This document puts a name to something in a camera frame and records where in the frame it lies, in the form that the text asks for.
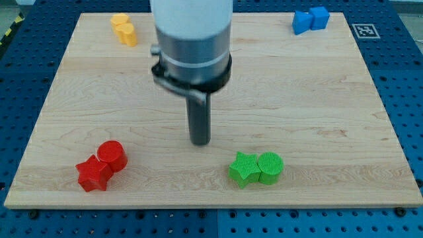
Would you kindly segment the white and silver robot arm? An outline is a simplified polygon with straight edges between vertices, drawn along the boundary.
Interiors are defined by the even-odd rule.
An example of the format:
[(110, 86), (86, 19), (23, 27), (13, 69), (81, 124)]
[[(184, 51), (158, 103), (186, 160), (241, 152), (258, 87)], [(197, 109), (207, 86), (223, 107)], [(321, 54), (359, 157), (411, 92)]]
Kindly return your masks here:
[(160, 64), (169, 76), (203, 84), (229, 62), (232, 0), (151, 0)]

